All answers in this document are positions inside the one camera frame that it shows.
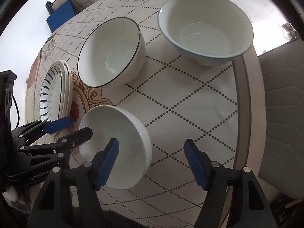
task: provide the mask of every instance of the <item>patterned tablecloth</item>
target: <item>patterned tablecloth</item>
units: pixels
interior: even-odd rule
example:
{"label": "patterned tablecloth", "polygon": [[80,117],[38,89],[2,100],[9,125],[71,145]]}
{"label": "patterned tablecloth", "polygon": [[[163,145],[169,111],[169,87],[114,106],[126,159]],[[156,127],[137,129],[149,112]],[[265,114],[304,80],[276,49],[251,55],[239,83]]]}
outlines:
{"label": "patterned tablecloth", "polygon": [[[53,34],[33,64],[33,118],[40,119],[40,91],[49,67],[63,59],[73,77],[70,116],[79,128],[84,114],[98,105],[117,105],[147,128],[152,162],[146,176],[128,190],[103,187],[98,197],[110,209],[148,227],[192,227],[206,192],[197,186],[184,156],[192,138],[211,160],[233,167],[238,138],[238,104],[232,63],[203,67],[184,57],[162,35],[157,15],[166,0],[99,0]],[[115,17],[135,20],[146,42],[146,63],[134,81],[116,88],[90,88],[77,73],[77,61],[89,34]],[[37,143],[52,143],[44,136]],[[73,149],[71,166],[83,163]]]}

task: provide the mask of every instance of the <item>stacked plate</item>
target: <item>stacked plate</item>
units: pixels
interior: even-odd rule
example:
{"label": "stacked plate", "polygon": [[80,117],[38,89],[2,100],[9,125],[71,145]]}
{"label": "stacked plate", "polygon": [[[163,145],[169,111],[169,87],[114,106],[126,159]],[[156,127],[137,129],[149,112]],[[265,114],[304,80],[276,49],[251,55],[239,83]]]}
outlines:
{"label": "stacked plate", "polygon": [[42,121],[55,121],[69,116],[73,82],[69,66],[63,60],[53,63],[41,88],[40,116]]}

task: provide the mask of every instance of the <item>silver bolt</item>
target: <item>silver bolt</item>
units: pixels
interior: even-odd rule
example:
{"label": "silver bolt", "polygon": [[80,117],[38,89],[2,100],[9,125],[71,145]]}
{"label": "silver bolt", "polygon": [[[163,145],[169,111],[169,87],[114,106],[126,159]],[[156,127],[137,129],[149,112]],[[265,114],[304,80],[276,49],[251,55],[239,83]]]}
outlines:
{"label": "silver bolt", "polygon": [[244,170],[245,172],[247,172],[247,173],[251,172],[251,169],[250,169],[248,166],[245,166],[245,167],[243,168],[243,170]]}
{"label": "silver bolt", "polygon": [[84,167],[90,167],[92,165],[92,162],[91,161],[85,161],[84,163],[83,163],[83,166]]}
{"label": "silver bolt", "polygon": [[58,166],[56,166],[56,167],[53,168],[52,171],[56,173],[56,172],[58,172],[59,170],[60,170],[60,168],[59,168]]}
{"label": "silver bolt", "polygon": [[217,162],[217,161],[212,161],[212,162],[211,162],[211,165],[212,165],[213,167],[219,167],[220,163]]}

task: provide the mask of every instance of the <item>table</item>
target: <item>table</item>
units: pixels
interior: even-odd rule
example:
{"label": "table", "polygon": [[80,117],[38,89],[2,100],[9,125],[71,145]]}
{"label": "table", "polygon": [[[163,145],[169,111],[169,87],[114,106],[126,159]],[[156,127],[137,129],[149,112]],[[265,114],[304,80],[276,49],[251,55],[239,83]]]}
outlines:
{"label": "table", "polygon": [[[101,207],[148,227],[192,227],[206,192],[194,180],[183,153],[184,141],[192,138],[211,160],[225,167],[247,165],[257,175],[266,135],[264,85],[253,46],[232,62],[212,68],[180,56],[158,28],[157,14],[165,1],[99,0],[55,31],[33,63],[26,118],[28,122],[40,119],[42,81],[54,61],[65,60],[72,70],[70,116],[74,120],[65,133],[77,130],[89,109],[108,104],[133,113],[152,141],[152,162],[146,176],[128,190],[104,186],[97,193]],[[121,87],[87,87],[77,73],[85,39],[104,21],[123,16],[138,23],[146,43],[141,74]],[[46,135],[37,143],[57,139]],[[82,163],[78,148],[73,149],[71,167]],[[222,222],[231,195],[228,189]]]}

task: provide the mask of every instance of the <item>black cable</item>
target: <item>black cable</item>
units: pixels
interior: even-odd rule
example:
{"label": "black cable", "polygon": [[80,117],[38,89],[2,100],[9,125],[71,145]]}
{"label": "black cable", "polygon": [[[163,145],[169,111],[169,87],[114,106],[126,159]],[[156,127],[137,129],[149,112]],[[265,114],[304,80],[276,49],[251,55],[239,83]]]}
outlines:
{"label": "black cable", "polygon": [[20,121],[20,115],[19,115],[19,110],[18,110],[18,106],[17,106],[17,102],[15,100],[15,97],[13,96],[13,101],[15,103],[15,106],[16,106],[16,111],[17,111],[17,115],[18,115],[18,122],[17,122],[17,125],[15,128],[18,128],[18,125],[19,125],[19,121]]}

